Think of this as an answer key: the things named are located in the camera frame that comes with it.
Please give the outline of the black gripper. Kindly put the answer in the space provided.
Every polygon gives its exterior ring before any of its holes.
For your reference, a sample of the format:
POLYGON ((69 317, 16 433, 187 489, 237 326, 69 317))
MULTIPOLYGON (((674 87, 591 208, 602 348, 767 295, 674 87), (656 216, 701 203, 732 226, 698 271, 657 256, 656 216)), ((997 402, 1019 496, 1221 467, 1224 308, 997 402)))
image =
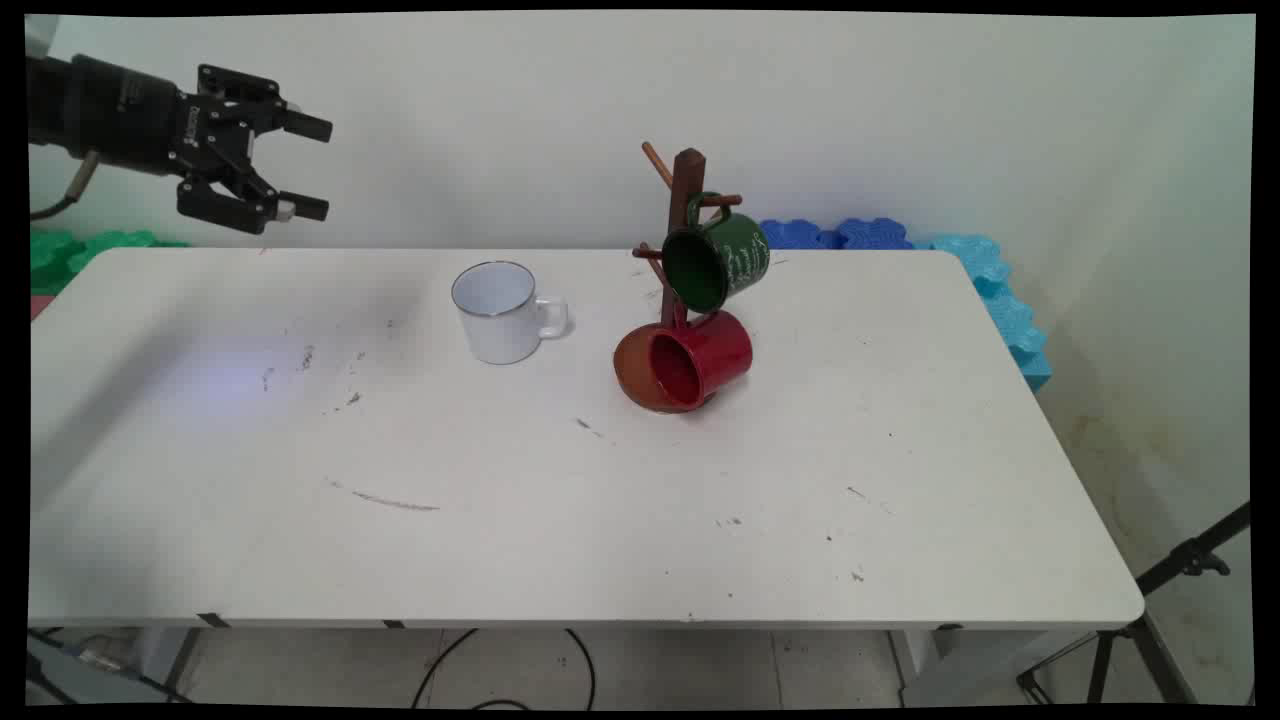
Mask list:
POLYGON ((333 123, 284 100, 274 79, 204 64, 192 94, 78 54, 69 61, 28 60, 28 141, 58 146, 77 159, 97 152, 110 167, 179 176, 178 213, 233 231, 261 234, 270 222, 326 219, 326 200, 276 190, 242 152, 200 156, 187 129, 198 110, 195 95, 211 127, 243 126, 257 135, 282 129, 324 143, 332 138, 333 123))

